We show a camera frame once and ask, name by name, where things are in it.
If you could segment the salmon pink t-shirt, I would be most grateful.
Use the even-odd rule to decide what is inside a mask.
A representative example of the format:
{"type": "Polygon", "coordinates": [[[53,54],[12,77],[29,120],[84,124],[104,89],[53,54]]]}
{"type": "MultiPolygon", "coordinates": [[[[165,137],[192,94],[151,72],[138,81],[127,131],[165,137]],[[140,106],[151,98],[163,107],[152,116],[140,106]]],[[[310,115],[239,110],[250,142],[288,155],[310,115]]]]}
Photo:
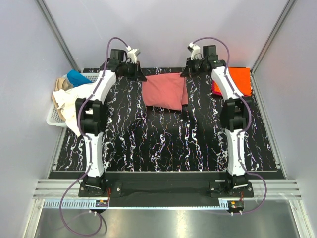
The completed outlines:
{"type": "Polygon", "coordinates": [[[186,78],[180,73],[157,74],[146,77],[142,83],[145,106],[180,111],[188,104],[186,78]]]}

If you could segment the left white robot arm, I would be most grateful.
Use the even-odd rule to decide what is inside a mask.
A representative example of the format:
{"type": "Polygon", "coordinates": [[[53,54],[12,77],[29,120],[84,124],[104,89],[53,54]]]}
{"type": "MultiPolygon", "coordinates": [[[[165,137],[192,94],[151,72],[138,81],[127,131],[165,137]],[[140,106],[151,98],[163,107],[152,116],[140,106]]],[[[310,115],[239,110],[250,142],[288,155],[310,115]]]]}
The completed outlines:
{"type": "Polygon", "coordinates": [[[107,123],[104,102],[117,78],[146,81],[137,60],[139,54],[138,48],[130,46],[126,50],[112,49],[90,95],[75,101],[77,126],[85,140],[86,151],[86,169],[80,177],[80,197],[101,197],[110,191],[102,158],[102,138],[107,123]]]}

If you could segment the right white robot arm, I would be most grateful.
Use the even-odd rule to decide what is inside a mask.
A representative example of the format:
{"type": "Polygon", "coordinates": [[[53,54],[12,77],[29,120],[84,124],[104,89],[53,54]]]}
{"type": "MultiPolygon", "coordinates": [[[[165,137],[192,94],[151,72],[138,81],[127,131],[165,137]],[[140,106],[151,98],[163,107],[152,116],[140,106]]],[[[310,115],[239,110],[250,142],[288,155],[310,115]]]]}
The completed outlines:
{"type": "Polygon", "coordinates": [[[220,112],[220,124],[225,131],[228,143],[227,178],[219,192],[242,198],[248,191],[248,179],[245,171],[244,136],[250,126],[249,100],[240,92],[232,79],[225,60],[219,59],[216,45],[201,48],[190,43],[187,47],[191,56],[186,59],[182,77],[191,77],[200,73],[209,74],[217,84],[224,99],[220,112]]]}

